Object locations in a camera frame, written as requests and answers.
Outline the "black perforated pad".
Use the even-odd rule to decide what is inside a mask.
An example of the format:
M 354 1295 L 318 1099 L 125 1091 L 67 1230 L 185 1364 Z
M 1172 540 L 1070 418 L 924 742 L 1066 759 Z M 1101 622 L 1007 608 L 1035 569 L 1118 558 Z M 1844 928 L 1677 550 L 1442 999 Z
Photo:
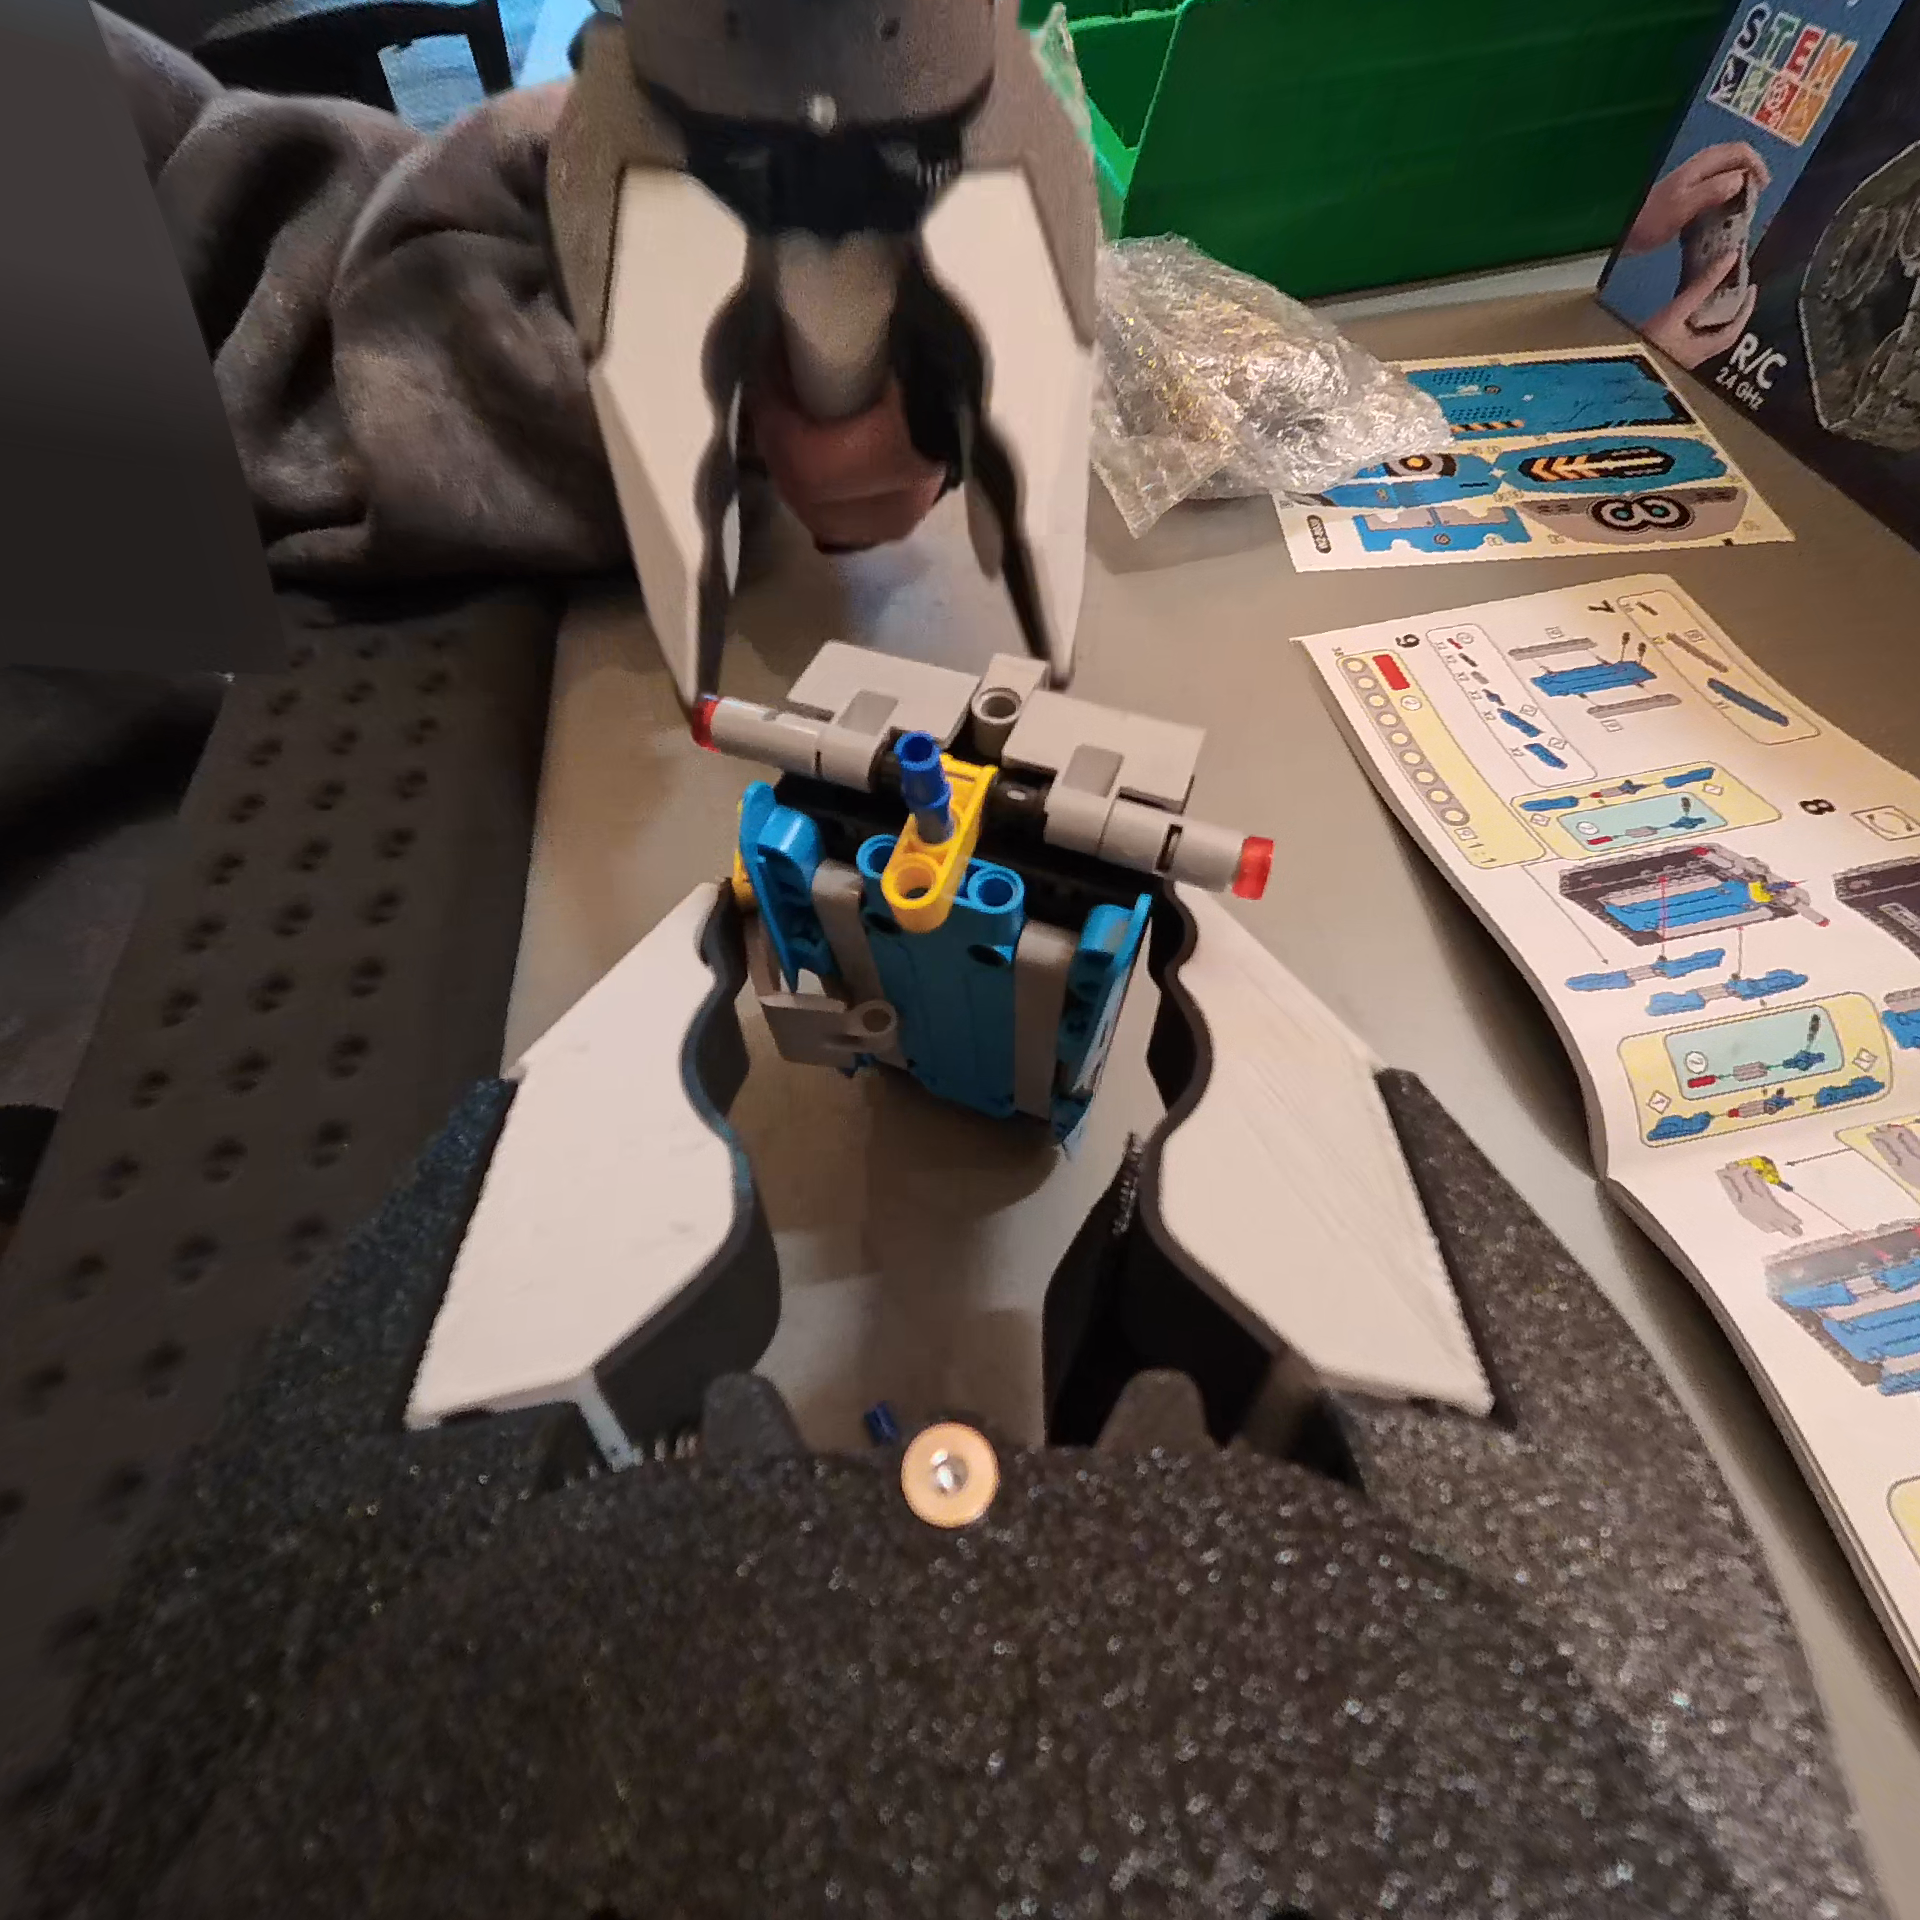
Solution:
M 492 1078 L 561 594 L 287 598 L 209 736 L 4 1255 L 4 1799 L 58 1762 L 158 1488 Z

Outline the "brick instruction booklet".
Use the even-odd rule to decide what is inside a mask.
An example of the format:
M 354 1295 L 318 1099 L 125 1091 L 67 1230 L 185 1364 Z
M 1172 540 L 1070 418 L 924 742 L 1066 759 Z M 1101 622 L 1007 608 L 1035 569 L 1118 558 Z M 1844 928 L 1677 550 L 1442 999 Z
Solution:
M 1917 1659 L 1915 779 L 1661 574 L 1298 638 Z

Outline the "grey blue toy brick assembly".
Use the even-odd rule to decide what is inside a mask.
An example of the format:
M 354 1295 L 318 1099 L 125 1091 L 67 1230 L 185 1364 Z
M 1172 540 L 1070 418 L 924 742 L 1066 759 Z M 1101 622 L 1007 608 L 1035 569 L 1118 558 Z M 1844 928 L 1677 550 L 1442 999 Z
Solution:
M 713 694 L 687 723 L 775 775 L 737 807 L 757 998 L 891 1001 L 891 1072 L 1058 1144 L 1157 906 L 1182 883 L 1259 899 L 1271 874 L 1268 840 L 1191 811 L 1201 727 L 1057 691 L 1021 657 L 967 672 L 833 641 L 780 703 Z

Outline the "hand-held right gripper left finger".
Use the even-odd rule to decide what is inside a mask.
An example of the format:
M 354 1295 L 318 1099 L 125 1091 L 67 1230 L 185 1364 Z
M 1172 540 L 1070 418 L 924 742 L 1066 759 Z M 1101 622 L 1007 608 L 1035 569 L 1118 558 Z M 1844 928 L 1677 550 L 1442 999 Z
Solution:
M 766 1354 L 778 1249 L 729 1124 L 746 975 L 737 906 L 683 900 L 521 1054 L 414 1428 L 565 1407 L 602 1449 L 662 1449 Z

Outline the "blue sticker sheet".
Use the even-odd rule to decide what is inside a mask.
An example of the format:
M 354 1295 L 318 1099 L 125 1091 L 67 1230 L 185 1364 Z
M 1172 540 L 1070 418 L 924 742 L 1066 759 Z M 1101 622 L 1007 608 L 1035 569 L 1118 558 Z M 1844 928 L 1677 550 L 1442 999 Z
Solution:
M 1278 505 L 1298 572 L 1793 540 L 1645 350 L 1401 362 L 1445 436 Z

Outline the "green plastic bin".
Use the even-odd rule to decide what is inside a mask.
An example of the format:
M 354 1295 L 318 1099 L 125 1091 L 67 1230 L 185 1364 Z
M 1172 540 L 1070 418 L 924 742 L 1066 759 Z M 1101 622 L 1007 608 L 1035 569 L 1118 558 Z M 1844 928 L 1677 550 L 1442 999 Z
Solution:
M 1610 249 L 1730 12 L 1066 6 L 1108 238 L 1301 299 Z

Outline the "black office chair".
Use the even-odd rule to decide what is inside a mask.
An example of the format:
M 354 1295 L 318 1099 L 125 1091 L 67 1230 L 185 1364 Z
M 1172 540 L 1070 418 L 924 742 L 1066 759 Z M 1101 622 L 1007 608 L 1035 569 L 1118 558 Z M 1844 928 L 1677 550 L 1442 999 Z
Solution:
M 218 80 L 281 97 L 347 99 L 396 110 L 381 54 L 426 39 L 466 41 L 486 97 L 515 88 L 497 2 L 244 6 L 189 48 Z

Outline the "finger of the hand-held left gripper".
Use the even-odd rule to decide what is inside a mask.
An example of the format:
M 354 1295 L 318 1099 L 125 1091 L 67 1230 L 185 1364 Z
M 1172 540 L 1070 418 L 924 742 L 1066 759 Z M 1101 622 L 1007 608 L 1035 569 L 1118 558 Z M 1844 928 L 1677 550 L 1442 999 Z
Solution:
M 1027 652 L 1070 684 L 1089 562 L 1097 196 L 1086 171 L 979 169 L 918 232 L 958 350 L 967 530 Z
M 683 171 L 623 174 L 589 394 L 644 616 L 685 714 L 723 679 L 754 319 L 753 240 L 734 210 Z

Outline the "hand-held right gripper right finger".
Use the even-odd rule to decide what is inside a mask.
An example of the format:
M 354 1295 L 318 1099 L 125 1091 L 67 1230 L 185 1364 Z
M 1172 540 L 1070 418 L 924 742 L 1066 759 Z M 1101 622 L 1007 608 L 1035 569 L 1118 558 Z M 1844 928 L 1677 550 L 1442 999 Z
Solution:
M 1377 1057 L 1213 897 L 1146 963 L 1164 1118 L 1051 1278 L 1050 1443 L 1348 1463 L 1348 1402 L 1495 1417 Z

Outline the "crumpled clear plastic bag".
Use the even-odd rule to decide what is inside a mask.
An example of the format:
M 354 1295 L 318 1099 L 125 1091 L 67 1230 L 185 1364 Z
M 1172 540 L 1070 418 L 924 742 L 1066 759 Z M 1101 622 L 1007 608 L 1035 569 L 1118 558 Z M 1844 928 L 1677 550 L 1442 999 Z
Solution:
M 1322 496 L 1450 442 L 1437 401 L 1175 236 L 1095 268 L 1091 462 L 1131 537 L 1189 500 Z

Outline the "toy robot kit box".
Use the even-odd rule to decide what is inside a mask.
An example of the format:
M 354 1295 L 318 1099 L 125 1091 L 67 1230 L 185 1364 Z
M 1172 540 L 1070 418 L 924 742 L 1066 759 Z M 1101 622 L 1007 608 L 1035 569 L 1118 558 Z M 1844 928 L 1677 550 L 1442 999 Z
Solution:
M 1735 6 L 1599 305 L 1915 540 L 1917 6 Z

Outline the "person's left hand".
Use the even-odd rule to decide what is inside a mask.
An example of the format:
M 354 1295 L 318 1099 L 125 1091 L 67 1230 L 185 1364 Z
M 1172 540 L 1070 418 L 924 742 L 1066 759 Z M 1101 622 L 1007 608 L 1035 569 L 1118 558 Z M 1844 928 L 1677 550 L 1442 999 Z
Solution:
M 899 240 L 788 232 L 773 242 L 773 319 L 746 399 L 773 490 L 829 556 L 914 532 L 946 492 L 916 450 L 893 372 Z

